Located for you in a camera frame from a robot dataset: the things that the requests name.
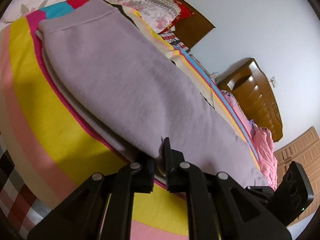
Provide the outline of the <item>light wooden wardrobe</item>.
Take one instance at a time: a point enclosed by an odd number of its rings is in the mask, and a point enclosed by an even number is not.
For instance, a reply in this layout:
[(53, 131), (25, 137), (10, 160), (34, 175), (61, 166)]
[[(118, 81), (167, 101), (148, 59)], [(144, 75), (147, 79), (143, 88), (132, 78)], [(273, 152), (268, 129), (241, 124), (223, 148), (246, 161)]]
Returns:
[(274, 152), (274, 155), (278, 161), (277, 183), (281, 183), (283, 176), (287, 172), (291, 162), (296, 161), (302, 164), (304, 167), (315, 195), (310, 206), (306, 208), (306, 210), (303, 211), (302, 214), (291, 223), (291, 225), (293, 225), (316, 212), (319, 207), (320, 141), (316, 129), (311, 127), (300, 137)]

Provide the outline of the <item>pink bed sheet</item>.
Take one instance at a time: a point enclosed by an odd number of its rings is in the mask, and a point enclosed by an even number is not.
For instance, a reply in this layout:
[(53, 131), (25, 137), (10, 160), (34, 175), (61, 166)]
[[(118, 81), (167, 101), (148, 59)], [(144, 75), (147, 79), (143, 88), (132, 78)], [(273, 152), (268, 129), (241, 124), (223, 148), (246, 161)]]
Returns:
[(242, 111), (239, 103), (237, 102), (234, 95), (226, 90), (221, 90), (222, 95), (227, 100), (227, 102), (230, 104), (231, 108), (235, 111), (236, 115), (242, 122), (243, 126), (245, 127), (246, 131), (248, 132), (250, 138), (252, 139), (255, 131), (254, 131), (254, 122), (253, 120), (249, 120), (247, 116)]

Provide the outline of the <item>dark brown headboard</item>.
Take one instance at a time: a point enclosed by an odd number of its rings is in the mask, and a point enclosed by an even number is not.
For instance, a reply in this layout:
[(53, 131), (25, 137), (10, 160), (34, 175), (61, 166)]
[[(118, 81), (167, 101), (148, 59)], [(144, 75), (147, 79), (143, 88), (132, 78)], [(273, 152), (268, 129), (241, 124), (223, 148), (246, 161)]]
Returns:
[(215, 27), (185, 0), (178, 1), (188, 8), (193, 13), (193, 16), (179, 20), (175, 24), (175, 35), (191, 49)]

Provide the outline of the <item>white wall socket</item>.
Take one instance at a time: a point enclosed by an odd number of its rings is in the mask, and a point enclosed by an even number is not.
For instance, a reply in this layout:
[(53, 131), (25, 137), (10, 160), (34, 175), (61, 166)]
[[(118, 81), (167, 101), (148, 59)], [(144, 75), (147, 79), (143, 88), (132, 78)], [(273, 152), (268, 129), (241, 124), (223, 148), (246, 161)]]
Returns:
[(272, 77), (272, 78), (270, 79), (270, 83), (272, 84), (273, 88), (276, 88), (276, 86), (277, 86), (277, 81), (276, 81), (276, 78), (275, 78), (275, 77)]

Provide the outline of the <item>red embroidered pillow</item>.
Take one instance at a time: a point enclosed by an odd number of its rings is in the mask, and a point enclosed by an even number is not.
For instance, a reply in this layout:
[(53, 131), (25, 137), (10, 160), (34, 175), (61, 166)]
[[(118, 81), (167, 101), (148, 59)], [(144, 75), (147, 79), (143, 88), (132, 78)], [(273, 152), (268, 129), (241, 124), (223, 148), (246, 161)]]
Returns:
[(180, 13), (163, 31), (161, 31), (161, 34), (173, 32), (178, 21), (195, 15), (195, 13), (186, 7), (180, 0), (173, 0), (173, 2), (180, 8)]

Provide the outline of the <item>rainbow striped blanket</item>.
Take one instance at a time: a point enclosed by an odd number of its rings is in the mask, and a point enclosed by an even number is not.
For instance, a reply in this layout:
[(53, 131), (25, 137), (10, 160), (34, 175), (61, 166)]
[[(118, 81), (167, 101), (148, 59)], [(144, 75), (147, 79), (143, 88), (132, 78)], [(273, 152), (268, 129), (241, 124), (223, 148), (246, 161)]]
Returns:
[[(95, 170), (111, 174), (127, 162), (120, 155), (121, 146), (112, 139), (103, 139), (58, 92), (45, 68), (42, 43), (36, 36), (41, 20), (66, 15), (88, 1), (67, 0), (46, 6), (1, 31), (1, 135), (7, 137), (8, 146), (21, 147), (34, 171), (34, 175), (27, 176), (27, 185), (50, 209)], [(117, 8), (177, 64), (249, 144), (260, 170), (252, 139), (216, 84), (185, 51), (157, 35), (138, 11), (121, 5)], [(186, 202), (181, 195), (168, 193), (160, 181), (155, 180), (153, 193), (136, 195), (131, 239), (188, 239)]]

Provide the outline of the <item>lilac sweatpants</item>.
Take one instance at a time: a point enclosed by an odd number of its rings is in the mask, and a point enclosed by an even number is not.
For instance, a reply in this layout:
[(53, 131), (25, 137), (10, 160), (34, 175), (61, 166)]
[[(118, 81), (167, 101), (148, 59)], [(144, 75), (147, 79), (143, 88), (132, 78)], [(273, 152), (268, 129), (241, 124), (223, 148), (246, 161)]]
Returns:
[(38, 36), (54, 81), (98, 122), (161, 160), (164, 139), (210, 174), (266, 186), (249, 149), (191, 79), (117, 7), (90, 0), (41, 20)]

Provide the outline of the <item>pink crumpled duvet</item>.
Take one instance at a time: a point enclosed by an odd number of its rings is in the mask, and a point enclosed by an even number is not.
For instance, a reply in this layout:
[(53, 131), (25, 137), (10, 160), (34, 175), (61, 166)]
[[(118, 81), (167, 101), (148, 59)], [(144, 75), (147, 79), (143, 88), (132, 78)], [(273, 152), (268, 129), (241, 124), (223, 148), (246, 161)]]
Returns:
[(268, 186), (274, 191), (277, 189), (277, 166), (278, 161), (274, 156), (274, 142), (271, 131), (266, 127), (253, 125), (253, 143), (258, 154), (260, 171), (267, 179)]

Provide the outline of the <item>glossy wooden headboard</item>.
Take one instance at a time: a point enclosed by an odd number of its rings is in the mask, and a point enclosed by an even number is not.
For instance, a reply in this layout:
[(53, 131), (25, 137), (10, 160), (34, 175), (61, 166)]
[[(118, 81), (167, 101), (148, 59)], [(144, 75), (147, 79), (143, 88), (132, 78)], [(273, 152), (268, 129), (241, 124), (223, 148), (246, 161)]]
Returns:
[(256, 60), (250, 58), (217, 86), (233, 94), (247, 119), (271, 131), (278, 142), (283, 137), (283, 123), (270, 82)]

